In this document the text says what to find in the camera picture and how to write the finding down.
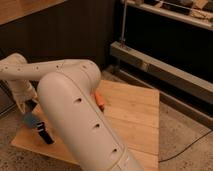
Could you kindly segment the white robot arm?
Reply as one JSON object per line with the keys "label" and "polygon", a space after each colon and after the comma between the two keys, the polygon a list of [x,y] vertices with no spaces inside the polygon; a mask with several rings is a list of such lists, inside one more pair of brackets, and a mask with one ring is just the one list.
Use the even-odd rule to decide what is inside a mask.
{"label": "white robot arm", "polygon": [[83,171],[143,171],[91,98],[101,72],[88,59],[29,63],[19,53],[0,60],[0,80],[18,103],[39,102]]}

